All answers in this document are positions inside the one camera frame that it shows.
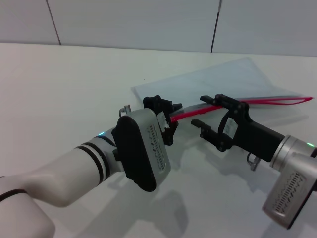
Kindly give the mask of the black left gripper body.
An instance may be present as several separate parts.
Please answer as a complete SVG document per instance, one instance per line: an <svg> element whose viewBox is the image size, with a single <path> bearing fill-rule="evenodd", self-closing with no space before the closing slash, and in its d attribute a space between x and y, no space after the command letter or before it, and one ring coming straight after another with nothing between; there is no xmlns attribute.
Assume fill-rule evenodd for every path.
<svg viewBox="0 0 317 238"><path fill-rule="evenodd" d="M158 113L156 115L156 120L157 120L158 131L161 134L167 132L167 130L170 129L170 125L167 122L164 112Z"/></svg>

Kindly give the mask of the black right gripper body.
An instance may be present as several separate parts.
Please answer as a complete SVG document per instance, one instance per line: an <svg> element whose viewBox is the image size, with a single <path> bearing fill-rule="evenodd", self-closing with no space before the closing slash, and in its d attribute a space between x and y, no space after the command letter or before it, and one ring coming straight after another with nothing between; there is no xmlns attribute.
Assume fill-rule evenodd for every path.
<svg viewBox="0 0 317 238"><path fill-rule="evenodd" d="M225 125L230 119L237 124L233 137L224 132ZM270 162L285 136L253 121L249 115L249 105L240 102L238 107L228 109L222 118L218 127L218 138L220 145L217 149L221 152L238 146Z"/></svg>

